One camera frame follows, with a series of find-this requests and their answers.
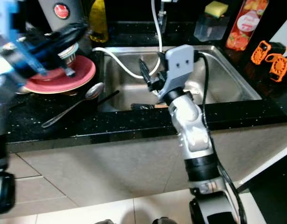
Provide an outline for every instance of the plate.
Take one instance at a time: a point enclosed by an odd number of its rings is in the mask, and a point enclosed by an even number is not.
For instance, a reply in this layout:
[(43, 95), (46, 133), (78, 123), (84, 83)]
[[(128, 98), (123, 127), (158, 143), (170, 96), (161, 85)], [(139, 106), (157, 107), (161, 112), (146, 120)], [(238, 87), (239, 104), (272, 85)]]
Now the plate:
[(30, 78), (25, 88), (31, 92), (41, 94), (54, 94), (76, 89), (89, 82), (96, 73), (95, 64), (87, 57), (77, 55), (70, 64), (76, 75), (67, 77), (63, 69), (58, 68), (48, 72), (47, 76), (37, 74)]

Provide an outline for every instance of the white hose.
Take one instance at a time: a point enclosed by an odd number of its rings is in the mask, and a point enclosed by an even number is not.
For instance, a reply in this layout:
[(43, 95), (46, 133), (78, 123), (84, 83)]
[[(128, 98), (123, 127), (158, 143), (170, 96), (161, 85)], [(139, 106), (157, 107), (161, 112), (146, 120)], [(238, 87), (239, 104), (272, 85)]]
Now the white hose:
[[(153, 19), (154, 19), (154, 24), (156, 26), (156, 31), (157, 31), (157, 35), (158, 35), (158, 39), (159, 39), (159, 52), (162, 52), (162, 36), (161, 36), (161, 31), (160, 31), (160, 27), (159, 27), (159, 23), (158, 23), (158, 19), (157, 19), (157, 15), (156, 15), (156, 10), (155, 10), (155, 6), (154, 6), (154, 0), (151, 0), (151, 5), (152, 5), (152, 13), (153, 13)], [(123, 70), (126, 71), (126, 73), (128, 73), (130, 76), (134, 77), (134, 78), (143, 78), (142, 76), (136, 75), (133, 72), (131, 72), (112, 52), (110, 52), (109, 50), (105, 49), (105, 48), (93, 48), (92, 51), (103, 51), (104, 53), (109, 54), (122, 68)], [(153, 75), (159, 68), (160, 66), (160, 59), (158, 58), (157, 64), (154, 67), (154, 69), (149, 73), (149, 75)]]

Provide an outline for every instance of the black granite countertop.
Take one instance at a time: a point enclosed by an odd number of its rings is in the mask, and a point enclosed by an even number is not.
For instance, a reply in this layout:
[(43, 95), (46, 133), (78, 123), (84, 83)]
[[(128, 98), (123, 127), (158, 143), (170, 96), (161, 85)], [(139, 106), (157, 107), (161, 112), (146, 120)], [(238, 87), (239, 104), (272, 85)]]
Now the black granite countertop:
[[(164, 46), (184, 43), (194, 45), (196, 43), (194, 37), (190, 35), (182, 35), (182, 38), (176, 38), (177, 34), (173, 35), (167, 35), (164, 38)], [(137, 34), (135, 37), (132, 34), (124, 34), (115, 35), (108, 42), (108, 46), (130, 45), (156, 46), (157, 40), (152, 34)], [(219, 49), (257, 91), (262, 100), (206, 105), (210, 129), (221, 130), (287, 122), (287, 81), (280, 84), (271, 81), (267, 75), (267, 68), (255, 66), (250, 62), (250, 51), (236, 52), (223, 46)], [(81, 103), (49, 128), (41, 127), (42, 122), (82, 99), (85, 92), (98, 81), (98, 60), (101, 56), (100, 53), (92, 53), (88, 56), (96, 63), (97, 73), (89, 83), (78, 89), (76, 96), (30, 93), (17, 95), (14, 98), (12, 101), (14, 107), (10, 109), (7, 127), (7, 141), (12, 146), (12, 151), (24, 151), (23, 145), (28, 142), (34, 143), (34, 147), (28, 150), (37, 150), (39, 148), (36, 143), (48, 140), (66, 139), (65, 143), (61, 145), (66, 147), (176, 133), (167, 109), (98, 112), (97, 100)], [(48, 144), (41, 148), (51, 148), (56, 145)]]

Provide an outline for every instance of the sink basin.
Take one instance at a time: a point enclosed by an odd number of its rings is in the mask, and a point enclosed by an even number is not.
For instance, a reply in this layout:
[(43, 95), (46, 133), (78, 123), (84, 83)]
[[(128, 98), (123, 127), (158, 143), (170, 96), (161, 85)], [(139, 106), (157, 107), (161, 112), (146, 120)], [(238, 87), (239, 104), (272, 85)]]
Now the sink basin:
[[(163, 51), (171, 48), (173, 47), (164, 47)], [(206, 98), (207, 104), (261, 99), (259, 94), (244, 80), (215, 46), (198, 45), (194, 46), (194, 48), (203, 52), (209, 63), (210, 76)], [(138, 63), (140, 58), (147, 64), (150, 71), (154, 68), (158, 59), (157, 47), (119, 47), (108, 49), (130, 71), (137, 75), (140, 75)], [(205, 66), (201, 58), (194, 63), (194, 70), (185, 85), (185, 90), (192, 93), (196, 104), (202, 103), (204, 78)], [(115, 90), (120, 91), (118, 95), (111, 98), (107, 104), (101, 107), (102, 111), (130, 110), (132, 103), (153, 105), (159, 103), (157, 96), (148, 91), (147, 84), (143, 79), (136, 79), (127, 74), (107, 54), (104, 56), (104, 71), (101, 72), (100, 79), (101, 82), (105, 83), (101, 98)]]

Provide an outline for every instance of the yellow sponge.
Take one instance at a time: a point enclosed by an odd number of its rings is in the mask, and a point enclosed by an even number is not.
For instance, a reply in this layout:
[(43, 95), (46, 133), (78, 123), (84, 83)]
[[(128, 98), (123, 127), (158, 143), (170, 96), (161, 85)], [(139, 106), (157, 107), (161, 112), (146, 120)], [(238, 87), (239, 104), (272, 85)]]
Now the yellow sponge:
[(219, 2), (219, 1), (212, 1), (205, 7), (204, 12), (210, 14), (216, 18), (219, 18), (227, 11), (228, 5)]

